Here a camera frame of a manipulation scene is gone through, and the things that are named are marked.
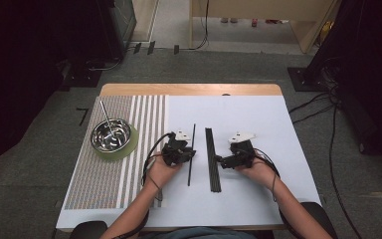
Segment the black and white stripes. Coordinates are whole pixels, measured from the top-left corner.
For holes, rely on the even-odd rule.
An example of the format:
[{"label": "black and white stripes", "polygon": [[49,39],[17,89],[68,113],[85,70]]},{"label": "black and white stripes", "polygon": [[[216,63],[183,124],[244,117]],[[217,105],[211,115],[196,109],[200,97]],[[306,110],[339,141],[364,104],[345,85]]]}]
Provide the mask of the black and white stripes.
[{"label": "black and white stripes", "polygon": [[[138,146],[132,154],[122,160],[100,159],[90,144],[91,131],[104,120],[98,106],[99,101],[104,102],[111,119],[127,120],[138,131]],[[96,99],[65,209],[125,208],[132,202],[141,187],[144,159],[166,131],[166,101],[166,96],[116,96]],[[153,206],[160,207],[161,203],[155,201]]]}]

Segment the metal rod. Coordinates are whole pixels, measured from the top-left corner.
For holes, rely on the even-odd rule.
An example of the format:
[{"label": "metal rod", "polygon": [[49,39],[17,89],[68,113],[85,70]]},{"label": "metal rod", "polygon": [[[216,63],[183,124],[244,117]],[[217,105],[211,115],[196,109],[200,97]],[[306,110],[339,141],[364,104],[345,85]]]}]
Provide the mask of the metal rod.
[{"label": "metal rod", "polygon": [[114,133],[113,133],[112,129],[111,129],[109,117],[107,116],[106,108],[104,107],[104,104],[103,104],[102,101],[100,101],[100,106],[101,106],[101,109],[103,110],[104,117],[106,118],[107,125],[109,126],[110,133],[112,134],[112,137],[116,138],[114,136]]}]

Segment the person's right hand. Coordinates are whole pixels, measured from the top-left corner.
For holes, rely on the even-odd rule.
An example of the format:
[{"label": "person's right hand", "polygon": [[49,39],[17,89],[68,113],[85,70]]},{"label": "person's right hand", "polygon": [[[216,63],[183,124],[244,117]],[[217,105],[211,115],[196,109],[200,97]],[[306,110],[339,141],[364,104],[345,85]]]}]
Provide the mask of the person's right hand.
[{"label": "person's right hand", "polygon": [[181,168],[181,164],[168,166],[163,160],[163,156],[160,152],[156,152],[155,161],[150,169],[147,171],[147,177],[145,179],[145,184],[147,183],[156,183],[157,187],[162,188]]},{"label": "person's right hand", "polygon": [[254,158],[253,166],[247,168],[246,166],[235,167],[235,170],[250,177],[257,183],[265,186],[269,190],[272,190],[273,181],[275,180],[275,172],[261,159]]}]

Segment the metal bowl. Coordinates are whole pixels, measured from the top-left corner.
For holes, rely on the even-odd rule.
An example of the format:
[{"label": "metal bowl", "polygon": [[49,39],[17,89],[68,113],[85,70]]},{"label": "metal bowl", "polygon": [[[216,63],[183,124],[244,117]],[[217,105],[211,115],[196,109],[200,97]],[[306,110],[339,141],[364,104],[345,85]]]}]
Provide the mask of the metal bowl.
[{"label": "metal bowl", "polygon": [[115,157],[128,143],[131,137],[131,127],[123,119],[110,119],[110,128],[107,121],[100,122],[92,131],[91,142],[97,154],[103,158]]}]

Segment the wooden table edge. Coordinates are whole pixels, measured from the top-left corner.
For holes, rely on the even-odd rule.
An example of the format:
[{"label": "wooden table edge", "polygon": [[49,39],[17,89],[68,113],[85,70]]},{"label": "wooden table edge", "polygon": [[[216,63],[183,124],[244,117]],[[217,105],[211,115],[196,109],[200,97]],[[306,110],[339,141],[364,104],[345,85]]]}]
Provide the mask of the wooden table edge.
[{"label": "wooden table edge", "polygon": [[277,84],[105,84],[101,96],[282,96]]}]

